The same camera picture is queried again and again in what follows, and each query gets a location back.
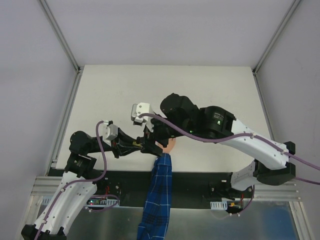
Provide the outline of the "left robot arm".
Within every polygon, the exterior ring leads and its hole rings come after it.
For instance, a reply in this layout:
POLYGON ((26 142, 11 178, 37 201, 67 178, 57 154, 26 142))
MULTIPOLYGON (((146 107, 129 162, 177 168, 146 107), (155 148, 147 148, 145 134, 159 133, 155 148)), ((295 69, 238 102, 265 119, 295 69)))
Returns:
POLYGON ((76 131, 70 137, 70 155, 62 179, 51 201, 33 224, 26 224, 21 235, 25 240, 65 240, 68 232, 85 208, 96 200, 111 199, 104 209, 119 204, 119 194, 110 194, 106 180, 107 167, 103 171, 94 168, 96 158, 91 153, 112 152, 116 158, 142 149, 142 138, 125 134, 114 124, 105 126, 102 135, 95 137, 83 131, 76 131))

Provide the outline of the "yellow nail polish bottle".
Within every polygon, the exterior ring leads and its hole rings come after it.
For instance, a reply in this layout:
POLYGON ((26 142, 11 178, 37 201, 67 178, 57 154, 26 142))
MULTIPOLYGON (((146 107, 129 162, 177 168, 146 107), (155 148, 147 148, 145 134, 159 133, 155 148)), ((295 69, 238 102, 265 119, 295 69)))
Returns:
POLYGON ((135 142, 135 141, 134 141, 132 144, 133 144, 134 146, 136 146, 136 147, 142 147, 142 145, 141 145, 140 143, 137 143, 137 142, 135 142))

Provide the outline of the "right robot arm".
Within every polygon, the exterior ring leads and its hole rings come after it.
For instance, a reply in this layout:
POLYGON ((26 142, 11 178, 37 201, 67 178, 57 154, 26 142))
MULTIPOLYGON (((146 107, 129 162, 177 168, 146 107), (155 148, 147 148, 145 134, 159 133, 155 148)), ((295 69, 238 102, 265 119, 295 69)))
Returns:
POLYGON ((133 105, 131 120, 144 125, 142 151, 159 156, 170 138, 189 137, 193 140, 222 144, 234 148, 253 161, 243 169, 232 172, 225 184, 225 192, 237 197, 257 183, 279 186, 296 177, 296 166, 289 161, 295 154, 293 142, 279 143, 254 132, 233 113, 219 107, 197 107, 184 95, 172 93, 160 104, 165 115, 157 115, 149 103, 133 105))

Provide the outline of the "blue plaid sleeve forearm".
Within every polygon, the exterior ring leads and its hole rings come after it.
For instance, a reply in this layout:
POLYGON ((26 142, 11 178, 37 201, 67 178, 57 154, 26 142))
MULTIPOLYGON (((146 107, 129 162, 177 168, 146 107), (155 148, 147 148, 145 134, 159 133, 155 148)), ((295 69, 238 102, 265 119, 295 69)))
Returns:
POLYGON ((172 160, 168 153, 157 157, 137 228, 138 240, 163 240, 167 234, 172 205, 172 160))

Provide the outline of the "person's hand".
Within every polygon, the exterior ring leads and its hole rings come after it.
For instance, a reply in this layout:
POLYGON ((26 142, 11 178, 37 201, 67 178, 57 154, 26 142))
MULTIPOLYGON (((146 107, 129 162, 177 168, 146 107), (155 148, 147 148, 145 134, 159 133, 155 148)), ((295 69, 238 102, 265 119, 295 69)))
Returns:
POLYGON ((167 144, 166 147, 164 147, 163 145, 161 146, 162 152, 165 153, 165 154, 169 154, 173 150, 175 144, 176 144, 176 139, 175 138, 170 138, 168 140, 168 144, 167 144))

